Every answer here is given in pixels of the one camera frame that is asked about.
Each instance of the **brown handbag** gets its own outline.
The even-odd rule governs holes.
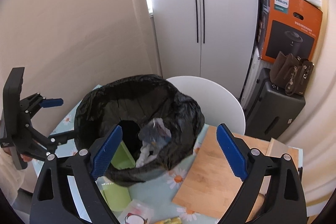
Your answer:
[[[314,63],[308,59],[294,57],[292,54],[285,56],[279,52],[269,78],[273,84],[285,89],[288,96],[294,93],[304,95],[313,69]]]

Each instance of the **picture of air fryer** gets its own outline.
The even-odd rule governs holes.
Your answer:
[[[297,56],[301,47],[301,44],[303,42],[303,39],[301,36],[298,35],[297,32],[294,31],[286,31],[285,35],[292,41],[290,44],[292,47],[292,51],[290,52],[294,56]]]
[[[291,26],[273,20],[266,56],[276,59],[279,52],[309,58],[314,38]]]

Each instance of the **metal screw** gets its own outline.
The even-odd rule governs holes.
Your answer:
[[[285,160],[291,160],[291,156],[290,155],[288,155],[288,154],[284,154],[283,155],[283,158],[285,159]]]
[[[54,155],[54,154],[50,154],[50,155],[47,157],[48,160],[53,160],[54,158],[55,158],[55,155]]]
[[[86,154],[87,154],[87,150],[86,149],[82,149],[79,152],[79,155],[81,155],[81,156],[85,156]]]
[[[259,151],[258,149],[253,148],[253,149],[251,150],[251,154],[252,154],[252,155],[255,155],[255,156],[259,156],[259,155],[260,155],[260,151]]]

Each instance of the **philips box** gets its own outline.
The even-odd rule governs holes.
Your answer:
[[[322,11],[305,0],[262,0],[259,15],[260,58],[274,63],[281,51],[311,60],[322,22]]]

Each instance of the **light blue tablecloth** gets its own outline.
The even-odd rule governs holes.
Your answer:
[[[59,123],[59,125],[52,132],[53,134],[73,129],[74,117],[78,106],[79,103]],[[149,205],[149,207],[154,209],[154,217],[151,219],[151,223],[176,216],[181,217],[183,224],[216,224],[218,222],[218,219],[201,215],[197,212],[192,212],[190,210],[187,210],[187,208],[182,208],[171,202],[173,197],[176,195],[180,185],[182,184],[184,178],[186,177],[192,163],[194,162],[198,149],[202,144],[207,130],[208,125],[204,125],[195,143],[193,155],[185,158],[176,168],[155,180],[151,180],[145,183],[138,183],[129,188],[129,193],[132,199],[136,199],[143,203],[146,203],[147,205]],[[77,149],[75,147],[74,140],[69,140],[68,143],[60,145],[57,148],[55,154],[57,155],[57,157],[65,157],[73,155],[76,152]],[[43,162],[33,160],[33,165],[36,174],[39,175],[43,166]],[[90,218],[80,199],[74,177],[68,177],[68,180],[73,199],[80,217],[87,221],[90,221]]]

